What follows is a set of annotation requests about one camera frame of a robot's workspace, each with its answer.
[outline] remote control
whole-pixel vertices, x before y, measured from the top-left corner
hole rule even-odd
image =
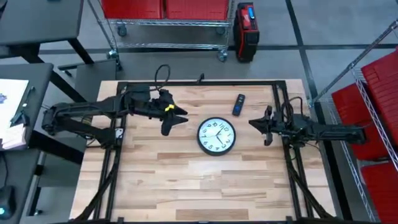
[[[232,115],[239,116],[241,114],[244,99],[245,99],[244,95],[242,95],[242,94],[238,95],[238,99],[236,99],[234,110],[232,110]]]

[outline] wooden table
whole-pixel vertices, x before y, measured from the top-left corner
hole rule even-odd
[[[301,96],[305,101],[301,80],[286,80],[286,83],[289,98]],[[98,100],[113,96],[117,84],[103,82]],[[173,94],[176,104],[189,112],[189,122],[175,126],[170,136],[165,137],[160,133],[159,121],[128,116],[112,220],[124,217],[127,222],[270,221],[294,217],[282,141],[274,136],[272,145],[265,147],[260,133],[248,124],[249,119],[262,117],[267,105],[275,106],[271,86],[167,86],[166,89]],[[246,101],[240,117],[234,117],[231,112],[239,93],[246,95]],[[292,104],[299,113],[299,101]],[[205,154],[196,140],[199,124],[213,116],[226,118],[237,132],[233,150],[221,157]],[[93,125],[109,127],[109,119],[95,117]],[[96,193],[103,157],[102,149],[86,150],[71,218],[79,215]],[[305,147],[302,157],[309,189],[334,215],[318,149]],[[300,206],[305,214],[301,192]]]

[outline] clock face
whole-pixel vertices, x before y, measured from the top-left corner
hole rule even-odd
[[[199,125],[198,143],[201,149],[211,156],[228,153],[236,140],[235,129],[223,118],[209,118]]]

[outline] concrete floor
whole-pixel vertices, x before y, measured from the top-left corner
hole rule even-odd
[[[252,1],[256,7],[261,31],[260,45],[297,45],[285,1]],[[370,44],[394,19],[398,18],[396,0],[350,0],[349,2],[345,0],[292,0],[292,5],[304,45]],[[97,53],[90,54],[93,59],[105,59],[105,52],[109,45],[87,3],[84,6],[79,40],[89,52]],[[129,35],[124,38],[124,41],[129,40],[135,42],[202,41],[211,44],[222,41],[215,34],[214,29],[202,27],[129,27]],[[397,44],[398,38],[391,34],[382,43]],[[71,49],[67,42],[43,44],[41,47],[43,54],[40,57],[46,62],[54,63],[55,66],[81,62],[76,54],[71,53]],[[373,50],[361,61],[359,66],[366,65],[393,50]],[[313,82],[320,91],[362,50],[306,50],[304,52],[308,55]],[[205,74],[207,79],[300,78],[306,87],[307,98],[310,98],[309,84],[312,81],[307,80],[299,50],[260,50],[257,52],[253,63],[250,64],[238,63],[234,52],[229,53],[228,61],[225,63],[216,59],[216,52],[122,53],[120,58],[124,71],[119,74],[119,78],[124,80],[152,79],[155,68],[168,63],[172,67],[171,79],[196,79],[202,73]],[[26,62],[21,58],[0,60],[0,64],[12,63]],[[75,77],[68,77],[63,74],[63,78],[74,85]],[[332,91],[351,83],[353,83],[353,79],[350,74],[347,74],[332,88]],[[70,99],[50,84],[44,103],[53,105],[61,101],[70,102]],[[343,175],[346,193],[350,196],[349,204],[354,219],[367,220],[366,211],[353,178],[349,175],[350,172],[344,154],[338,148],[335,149],[335,153]],[[55,181],[57,184],[44,188],[38,206],[44,213],[37,217],[24,218],[21,223],[54,223],[68,220],[79,168],[73,164],[54,161],[56,161],[56,158],[47,158],[47,163],[51,164],[52,169],[60,169],[64,172],[62,175],[71,178],[68,178],[67,181]],[[48,175],[43,179],[53,181],[56,177]]]

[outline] red plastic crate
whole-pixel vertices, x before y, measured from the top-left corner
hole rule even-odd
[[[393,164],[361,169],[373,204],[382,223],[398,223],[398,173]]]
[[[226,20],[228,0],[166,0],[168,19]]]
[[[398,49],[362,68],[373,101],[398,144]]]
[[[343,124],[366,126],[365,135],[367,141],[362,145],[351,145],[354,155],[362,160],[375,160],[388,156],[386,147],[381,140],[376,126],[372,124],[372,117],[356,84],[338,90],[332,93],[331,96]]]
[[[162,0],[102,0],[107,19],[163,19]]]

